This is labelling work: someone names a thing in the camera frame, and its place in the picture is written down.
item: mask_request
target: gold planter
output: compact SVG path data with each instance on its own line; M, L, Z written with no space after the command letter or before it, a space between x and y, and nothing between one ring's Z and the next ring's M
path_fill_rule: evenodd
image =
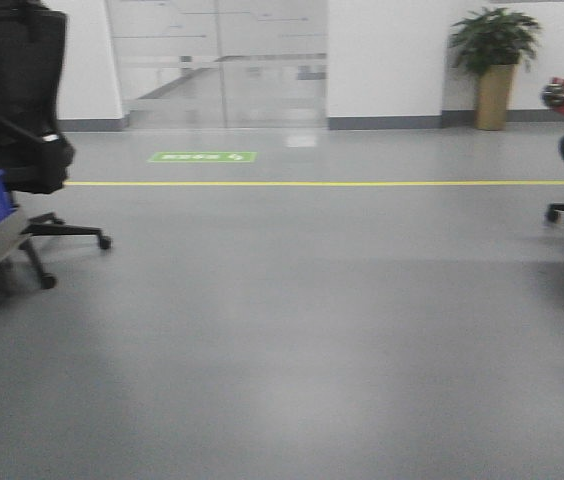
M515 65L491 65L480 77L476 127L480 130L503 130Z

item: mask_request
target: chair wheel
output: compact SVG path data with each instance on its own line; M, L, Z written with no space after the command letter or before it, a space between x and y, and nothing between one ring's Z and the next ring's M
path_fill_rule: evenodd
M51 275L50 273L45 273L40 278L40 285L44 290L50 290L51 288L55 287L58 284L57 279Z
M545 218L547 222L556 223L560 219L560 212L550 208L546 211Z
M106 235L102 235L98 238L98 245L102 250L108 250L109 248L111 248L112 242L113 240L111 240L111 237L107 237Z

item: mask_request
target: glass door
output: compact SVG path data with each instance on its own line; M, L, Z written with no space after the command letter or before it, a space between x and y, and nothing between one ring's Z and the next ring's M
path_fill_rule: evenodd
M108 0L131 128L326 124L327 0Z

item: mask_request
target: yellow tape line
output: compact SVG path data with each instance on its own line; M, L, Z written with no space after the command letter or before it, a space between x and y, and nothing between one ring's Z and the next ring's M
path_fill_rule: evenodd
M459 180L424 182L65 182L75 187L445 187L564 185L564 180Z

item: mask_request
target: green plant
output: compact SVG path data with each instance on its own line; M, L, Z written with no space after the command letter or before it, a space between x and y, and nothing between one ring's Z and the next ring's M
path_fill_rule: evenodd
M534 18L506 8L469 13L472 18L453 25L462 27L451 36L450 46L460 47L454 67L464 65L468 72L482 76L491 65L517 65L523 59L530 66L542 29Z

